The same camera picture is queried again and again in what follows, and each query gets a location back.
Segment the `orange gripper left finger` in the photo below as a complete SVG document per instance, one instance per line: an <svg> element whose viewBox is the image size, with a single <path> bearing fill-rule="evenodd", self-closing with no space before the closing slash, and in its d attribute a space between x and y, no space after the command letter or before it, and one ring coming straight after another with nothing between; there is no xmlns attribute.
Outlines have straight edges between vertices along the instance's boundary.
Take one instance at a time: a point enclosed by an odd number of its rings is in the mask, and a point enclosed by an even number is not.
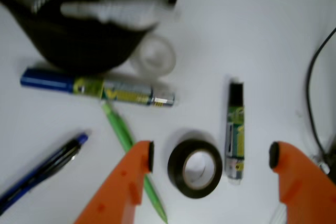
<svg viewBox="0 0 336 224"><path fill-rule="evenodd" d="M144 178L153 171L154 143L139 141L109 174L75 223L134 223Z"/></svg>

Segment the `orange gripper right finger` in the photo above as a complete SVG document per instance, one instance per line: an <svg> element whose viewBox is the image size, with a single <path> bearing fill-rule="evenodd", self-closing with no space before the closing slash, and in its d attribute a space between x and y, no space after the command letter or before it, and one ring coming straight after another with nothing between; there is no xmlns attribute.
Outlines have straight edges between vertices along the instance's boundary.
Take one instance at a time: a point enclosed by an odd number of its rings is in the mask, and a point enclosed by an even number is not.
<svg viewBox="0 0 336 224"><path fill-rule="evenodd" d="M287 223L335 223L335 183L301 150L273 142L269 166L278 174Z"/></svg>

